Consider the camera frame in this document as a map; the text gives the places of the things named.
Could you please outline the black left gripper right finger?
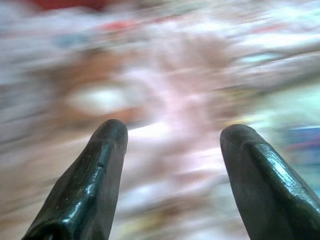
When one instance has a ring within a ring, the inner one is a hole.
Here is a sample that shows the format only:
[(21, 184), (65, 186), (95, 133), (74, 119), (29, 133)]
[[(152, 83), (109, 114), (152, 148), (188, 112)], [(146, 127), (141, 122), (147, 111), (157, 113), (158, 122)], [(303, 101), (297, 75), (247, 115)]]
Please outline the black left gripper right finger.
[(320, 199), (253, 128), (234, 124), (220, 148), (237, 209), (252, 240), (318, 240)]

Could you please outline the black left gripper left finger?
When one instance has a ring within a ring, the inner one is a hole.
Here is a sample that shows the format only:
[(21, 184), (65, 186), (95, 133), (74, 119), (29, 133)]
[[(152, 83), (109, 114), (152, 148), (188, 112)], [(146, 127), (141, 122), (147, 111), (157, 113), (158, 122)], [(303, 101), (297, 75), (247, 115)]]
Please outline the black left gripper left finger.
[(25, 240), (107, 240), (128, 144), (127, 127), (104, 122), (56, 181)]

